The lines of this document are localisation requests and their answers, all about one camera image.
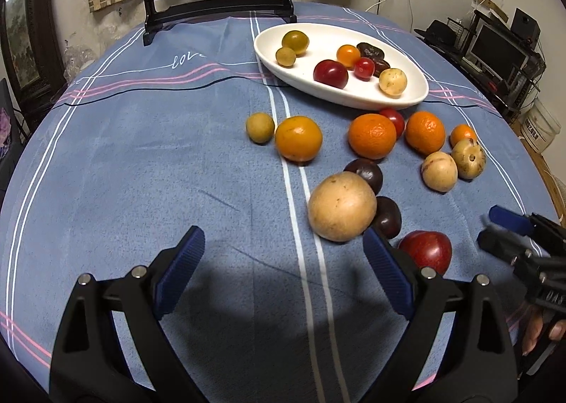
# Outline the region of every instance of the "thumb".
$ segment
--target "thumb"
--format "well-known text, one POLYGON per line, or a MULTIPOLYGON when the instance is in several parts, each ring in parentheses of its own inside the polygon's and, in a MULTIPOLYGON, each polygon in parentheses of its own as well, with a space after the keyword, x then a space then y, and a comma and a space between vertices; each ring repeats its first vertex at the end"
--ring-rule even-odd
POLYGON ((550 330, 548 337, 551 341, 560 341, 566 333, 566 320, 557 321, 556 325, 550 330))

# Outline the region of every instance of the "speaker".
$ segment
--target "speaker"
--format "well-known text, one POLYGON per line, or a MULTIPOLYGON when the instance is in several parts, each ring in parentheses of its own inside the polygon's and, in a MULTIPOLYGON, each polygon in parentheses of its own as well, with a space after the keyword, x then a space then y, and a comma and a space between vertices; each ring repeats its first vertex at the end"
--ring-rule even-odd
POLYGON ((537 21, 519 8, 515 9, 511 31, 530 43, 532 49, 537 45, 538 37, 541 35, 541 28, 537 21))

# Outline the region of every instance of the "monitor screen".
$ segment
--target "monitor screen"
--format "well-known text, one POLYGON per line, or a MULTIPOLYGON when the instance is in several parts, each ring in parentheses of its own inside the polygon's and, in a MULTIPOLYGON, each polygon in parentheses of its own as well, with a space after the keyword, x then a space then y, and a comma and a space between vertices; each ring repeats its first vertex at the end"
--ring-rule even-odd
POLYGON ((526 58, 523 52, 486 25, 478 33, 472 54, 503 80, 509 79, 513 66, 521 68, 526 58))

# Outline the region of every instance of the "wooden floor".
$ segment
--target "wooden floor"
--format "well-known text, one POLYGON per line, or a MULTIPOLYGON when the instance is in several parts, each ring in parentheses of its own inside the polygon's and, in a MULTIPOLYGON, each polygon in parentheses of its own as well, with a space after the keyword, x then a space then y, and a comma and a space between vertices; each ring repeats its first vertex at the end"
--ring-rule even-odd
MULTIPOLYGON (((511 128, 513 129, 513 132, 517 134, 517 136, 521 136, 521 123, 519 121, 515 121, 511 125, 511 128)), ((550 198, 553 200, 554 208, 556 209, 556 213, 558 214, 558 217, 559 218, 563 217, 561 222, 562 226, 566 227, 566 208, 564 206, 564 201, 562 201, 562 198, 560 196, 560 191, 558 190, 558 186, 554 182, 553 176, 549 173, 550 168, 548 168, 548 165, 546 164, 544 157, 541 154, 535 152, 534 149, 530 147, 530 144, 528 144, 526 140, 522 139, 521 143, 523 143, 523 146, 529 153, 530 158, 533 160, 535 167, 537 167, 537 170, 541 175, 542 181, 544 181, 546 188, 548 189, 550 198)))

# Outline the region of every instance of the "metal screw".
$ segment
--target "metal screw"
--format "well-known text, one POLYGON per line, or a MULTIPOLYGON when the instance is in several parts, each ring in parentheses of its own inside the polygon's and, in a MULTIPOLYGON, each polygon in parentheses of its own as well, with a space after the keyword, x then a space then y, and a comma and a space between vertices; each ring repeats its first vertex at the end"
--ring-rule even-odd
POLYGON ((431 267, 423 267, 421 269, 421 275, 426 279, 434 279, 437 276, 437 272, 431 267))
POLYGON ((490 284, 490 278, 484 274, 478 275, 475 279, 477 283, 479 283, 482 286, 486 286, 490 284))
POLYGON ((132 269, 132 276, 135 279, 142 278, 145 274, 147 274, 147 267, 145 266, 136 266, 132 269))
POLYGON ((77 282, 79 283, 79 285, 86 285, 91 280, 92 280, 92 277, 91 277, 90 274, 81 274, 79 276, 79 278, 77 279, 77 282))

